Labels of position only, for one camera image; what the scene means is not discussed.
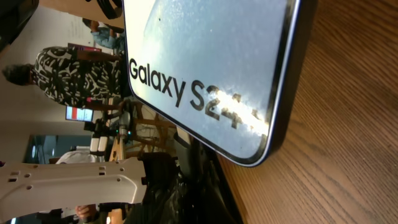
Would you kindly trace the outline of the Samsung Galaxy smartphone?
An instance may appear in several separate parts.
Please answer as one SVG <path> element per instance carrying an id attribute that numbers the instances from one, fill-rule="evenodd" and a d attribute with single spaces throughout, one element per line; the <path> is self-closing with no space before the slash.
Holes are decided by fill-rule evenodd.
<path id="1" fill-rule="evenodd" d="M 281 147 L 317 2 L 124 0 L 134 96 L 230 161 Z"/>

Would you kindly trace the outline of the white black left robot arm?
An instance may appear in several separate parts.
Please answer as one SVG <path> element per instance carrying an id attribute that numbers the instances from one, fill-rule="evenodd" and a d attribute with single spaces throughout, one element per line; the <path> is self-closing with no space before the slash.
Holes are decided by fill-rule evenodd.
<path id="1" fill-rule="evenodd" d="M 1 167 L 1 222 L 36 212 L 98 203 L 141 203 L 146 172 L 135 157 L 113 162 Z"/>

